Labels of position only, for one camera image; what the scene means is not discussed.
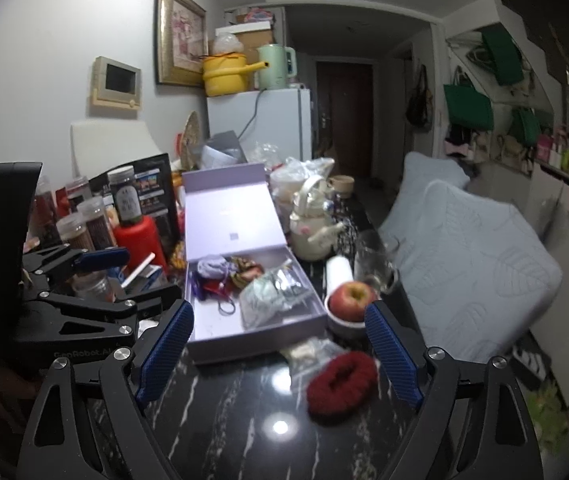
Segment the maroon scrunchie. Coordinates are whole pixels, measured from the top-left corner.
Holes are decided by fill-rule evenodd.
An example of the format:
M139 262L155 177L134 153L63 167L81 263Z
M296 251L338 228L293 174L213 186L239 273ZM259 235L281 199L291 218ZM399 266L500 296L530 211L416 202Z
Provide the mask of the maroon scrunchie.
M375 363L364 352L342 354L327 365L307 387L313 415L339 415L357 408L377 384Z

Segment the glass cup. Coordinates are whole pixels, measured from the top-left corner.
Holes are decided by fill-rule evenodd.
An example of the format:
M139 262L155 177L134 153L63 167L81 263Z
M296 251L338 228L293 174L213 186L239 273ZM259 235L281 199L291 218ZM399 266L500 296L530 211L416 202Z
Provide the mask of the glass cup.
M385 244L373 229L360 233L356 240L354 280L366 283L378 294L388 293L395 280L393 257L399 246L396 238L391 246Z

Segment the white bowl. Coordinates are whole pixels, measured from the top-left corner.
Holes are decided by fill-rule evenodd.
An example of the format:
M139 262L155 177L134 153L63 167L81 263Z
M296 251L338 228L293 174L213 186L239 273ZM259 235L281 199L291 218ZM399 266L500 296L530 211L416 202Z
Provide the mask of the white bowl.
M329 310L329 296L324 300L324 307L327 311L327 325L329 330L335 335L345 339L360 339L365 337L365 322L343 321L339 317L334 316Z

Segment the teapot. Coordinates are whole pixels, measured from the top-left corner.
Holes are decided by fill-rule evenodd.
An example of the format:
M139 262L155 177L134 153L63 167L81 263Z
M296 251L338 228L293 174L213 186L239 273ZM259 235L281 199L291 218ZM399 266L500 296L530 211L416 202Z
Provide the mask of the teapot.
M326 258L338 234L344 231L342 222L331 218L333 202L327 199L330 190L320 175L310 176L293 199L289 217L293 254L301 260L315 262Z

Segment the green electric kettle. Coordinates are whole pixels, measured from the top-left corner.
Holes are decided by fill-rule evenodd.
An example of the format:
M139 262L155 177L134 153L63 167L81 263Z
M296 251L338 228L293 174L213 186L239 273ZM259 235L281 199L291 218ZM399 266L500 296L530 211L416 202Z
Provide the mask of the green electric kettle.
M277 90L287 88L287 78L298 75L295 50L289 46L269 44L257 48L260 60L268 63L268 68L258 72L258 88Z

